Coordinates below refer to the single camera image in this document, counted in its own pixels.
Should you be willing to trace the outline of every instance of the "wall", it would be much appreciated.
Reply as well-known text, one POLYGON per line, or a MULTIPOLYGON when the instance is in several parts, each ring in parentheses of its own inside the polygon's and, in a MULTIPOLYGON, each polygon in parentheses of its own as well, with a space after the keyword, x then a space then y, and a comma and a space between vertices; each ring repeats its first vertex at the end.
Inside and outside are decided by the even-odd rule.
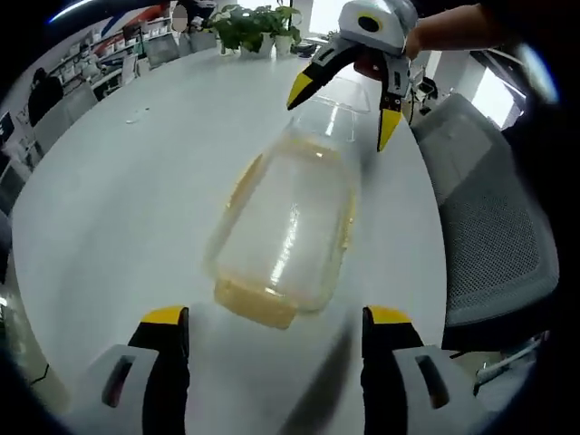
POLYGON ((478 90, 485 71, 486 67, 470 56, 464 67, 464 73, 459 80, 456 91, 471 102, 473 97, 475 97, 475 93, 478 90))
POLYGON ((437 69, 432 79, 437 83, 440 97, 447 97, 452 90, 456 90, 466 65, 468 64, 468 51, 442 52, 437 69))

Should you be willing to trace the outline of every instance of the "potted plant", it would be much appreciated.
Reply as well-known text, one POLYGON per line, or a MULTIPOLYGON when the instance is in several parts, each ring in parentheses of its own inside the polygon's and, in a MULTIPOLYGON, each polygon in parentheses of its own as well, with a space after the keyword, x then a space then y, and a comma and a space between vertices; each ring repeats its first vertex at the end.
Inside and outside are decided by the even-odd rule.
POLYGON ((217 32, 226 49, 241 50, 244 56, 269 57, 274 40, 270 36, 274 27, 270 6, 256 10, 240 5, 226 5, 209 21, 210 28, 217 32))
POLYGON ((274 31, 271 35, 275 38, 275 50, 279 56, 290 54, 292 44, 301 41, 300 30, 294 25, 288 25, 292 15, 299 15, 300 11, 289 6, 278 6, 273 12, 274 31))
POLYGON ((247 9, 240 5, 226 5, 209 20, 209 27, 217 32, 225 50, 241 50, 244 57, 269 57, 275 39, 279 39, 278 51, 289 52, 289 46, 294 41, 300 41, 300 31, 294 26, 287 28, 292 14, 299 11, 279 6, 272 10, 271 6, 259 6, 247 9))

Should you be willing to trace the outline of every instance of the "office chair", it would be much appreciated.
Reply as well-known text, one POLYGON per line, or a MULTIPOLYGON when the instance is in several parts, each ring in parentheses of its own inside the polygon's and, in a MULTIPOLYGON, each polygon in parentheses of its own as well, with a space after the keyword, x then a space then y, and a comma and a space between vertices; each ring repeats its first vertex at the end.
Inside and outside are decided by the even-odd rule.
POLYGON ((66 104, 65 98, 58 101, 34 126, 34 136, 44 154, 73 125, 66 104))
POLYGON ((179 58, 179 48, 171 33, 145 41, 145 54, 151 69, 179 58))
POLYGON ((559 277, 556 245, 502 133, 459 94, 412 130, 445 242, 443 347, 506 349, 548 329, 559 277))
POLYGON ((82 83, 74 91, 64 96, 66 108, 72 122, 77 122, 98 101, 87 82, 82 83))

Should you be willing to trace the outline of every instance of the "window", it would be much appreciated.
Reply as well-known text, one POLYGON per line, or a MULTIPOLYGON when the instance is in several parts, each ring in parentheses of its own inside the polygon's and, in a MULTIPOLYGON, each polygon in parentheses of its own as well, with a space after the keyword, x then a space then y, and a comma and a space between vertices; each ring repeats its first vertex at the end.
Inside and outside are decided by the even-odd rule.
POLYGON ((327 34, 338 30, 338 17, 349 0, 314 0, 310 29, 313 34, 327 34))
POLYGON ((501 129, 514 105, 514 97, 506 89, 504 83, 489 68, 486 68, 472 103, 501 129))

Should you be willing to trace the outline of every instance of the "plastic container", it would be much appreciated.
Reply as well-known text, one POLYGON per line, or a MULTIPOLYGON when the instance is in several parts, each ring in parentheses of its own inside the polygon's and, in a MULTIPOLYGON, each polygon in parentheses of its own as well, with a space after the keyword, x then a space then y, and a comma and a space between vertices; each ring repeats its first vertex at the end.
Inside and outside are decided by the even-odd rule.
POLYGON ((354 142, 357 117, 370 111, 369 98, 359 83, 335 77, 303 103, 296 125, 338 142, 354 142))
POLYGON ((289 128, 238 182, 209 241, 215 299, 285 329, 332 297, 349 240, 354 189, 340 155, 289 128))

